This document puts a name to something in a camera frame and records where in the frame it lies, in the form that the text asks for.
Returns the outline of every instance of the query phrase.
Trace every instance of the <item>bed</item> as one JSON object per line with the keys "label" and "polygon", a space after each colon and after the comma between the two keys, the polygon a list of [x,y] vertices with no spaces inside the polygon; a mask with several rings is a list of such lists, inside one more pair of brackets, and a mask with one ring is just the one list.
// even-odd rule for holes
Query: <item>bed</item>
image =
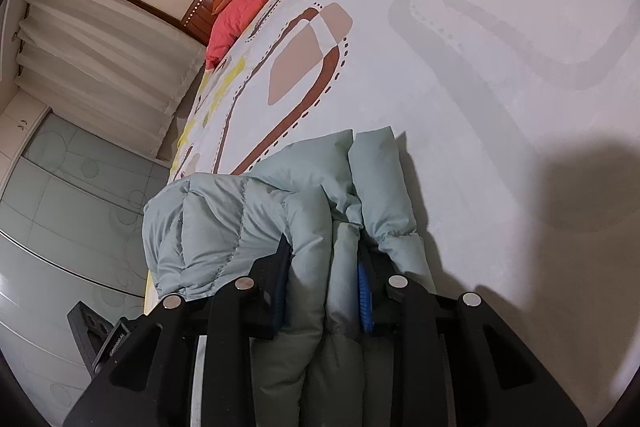
{"label": "bed", "polygon": [[486,298],[597,425],[640,363],[639,67],[640,0],[270,0],[170,181],[390,125],[438,291]]}

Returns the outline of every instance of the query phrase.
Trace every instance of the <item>yellow pattern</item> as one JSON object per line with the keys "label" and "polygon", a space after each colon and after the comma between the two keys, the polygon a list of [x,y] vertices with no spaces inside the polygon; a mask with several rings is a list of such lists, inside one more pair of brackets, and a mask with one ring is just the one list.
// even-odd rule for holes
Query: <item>yellow pattern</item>
{"label": "yellow pattern", "polygon": [[216,92],[213,95],[213,100],[211,102],[211,105],[209,106],[209,111],[207,111],[207,116],[206,116],[207,120],[209,120],[211,113],[213,113],[216,110],[216,108],[218,107],[218,104],[226,95],[226,91],[231,85],[231,83],[238,77],[240,73],[242,73],[245,66],[246,66],[246,60],[244,59],[244,57],[242,57],[240,58],[240,60],[238,60],[238,63],[233,67],[233,69],[231,69],[226,74],[226,77],[224,78],[224,80],[220,82],[220,87],[216,89]]}
{"label": "yellow pattern", "polygon": [[204,88],[207,87],[207,84],[209,84],[209,81],[211,80],[211,77],[213,76],[213,73],[215,71],[215,69],[211,68],[210,70],[206,70],[204,72],[204,76],[202,77],[202,81],[200,82],[200,87],[198,88],[197,95],[201,94],[204,91]]}
{"label": "yellow pattern", "polygon": [[151,278],[151,272],[146,272],[146,288],[145,288],[145,307],[143,312],[145,315],[151,313],[151,310],[158,304],[158,293],[154,286],[154,280]]}
{"label": "yellow pattern", "polygon": [[178,138],[178,143],[177,143],[178,152],[175,153],[174,162],[172,163],[171,170],[169,171],[170,179],[174,177],[175,172],[180,166],[180,159],[182,158],[182,154],[183,154],[182,146],[188,142],[187,139],[189,137],[189,132],[191,131],[191,129],[193,129],[194,124],[195,124],[195,120],[191,118],[191,120],[189,120],[187,124],[184,126],[184,131],[182,131],[182,134]]}

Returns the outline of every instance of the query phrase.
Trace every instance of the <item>metal screw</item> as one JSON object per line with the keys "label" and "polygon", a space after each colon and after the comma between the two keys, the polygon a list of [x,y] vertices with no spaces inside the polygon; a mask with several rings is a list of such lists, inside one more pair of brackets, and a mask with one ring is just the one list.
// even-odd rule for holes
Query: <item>metal screw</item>
{"label": "metal screw", "polygon": [[169,295],[162,301],[162,306],[164,306],[168,310],[175,310],[178,306],[180,306],[180,304],[182,304],[182,297],[176,294]]}
{"label": "metal screw", "polygon": [[236,288],[239,290],[250,290],[254,287],[254,280],[251,277],[241,277],[236,281]]}
{"label": "metal screw", "polygon": [[479,306],[480,303],[482,302],[482,299],[480,298],[480,296],[477,293],[465,293],[462,296],[462,301],[467,305],[467,306]]}
{"label": "metal screw", "polygon": [[392,275],[389,277],[389,284],[394,288],[404,288],[409,284],[409,281],[402,275]]}

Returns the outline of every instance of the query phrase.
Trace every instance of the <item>white curtain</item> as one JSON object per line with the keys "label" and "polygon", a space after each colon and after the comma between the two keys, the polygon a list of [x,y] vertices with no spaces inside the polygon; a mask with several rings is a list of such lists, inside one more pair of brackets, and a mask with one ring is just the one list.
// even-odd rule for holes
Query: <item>white curtain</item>
{"label": "white curtain", "polygon": [[16,83],[105,140],[155,158],[204,46],[125,0],[25,0]]}

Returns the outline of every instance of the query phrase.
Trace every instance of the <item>cabinet door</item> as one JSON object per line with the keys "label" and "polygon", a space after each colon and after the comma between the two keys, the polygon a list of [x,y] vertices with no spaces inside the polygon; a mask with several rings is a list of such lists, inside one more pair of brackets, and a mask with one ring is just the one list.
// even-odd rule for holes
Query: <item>cabinet door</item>
{"label": "cabinet door", "polygon": [[28,133],[27,126],[17,123],[5,114],[0,114],[0,152],[2,154],[9,158],[16,156]]}
{"label": "cabinet door", "polygon": [[44,108],[45,105],[40,100],[36,100],[30,94],[20,90],[6,106],[4,114],[15,120],[16,123],[31,128]]}
{"label": "cabinet door", "polygon": [[4,178],[6,178],[6,175],[8,174],[10,168],[11,158],[8,158],[4,154],[0,153],[0,183],[4,181]]}

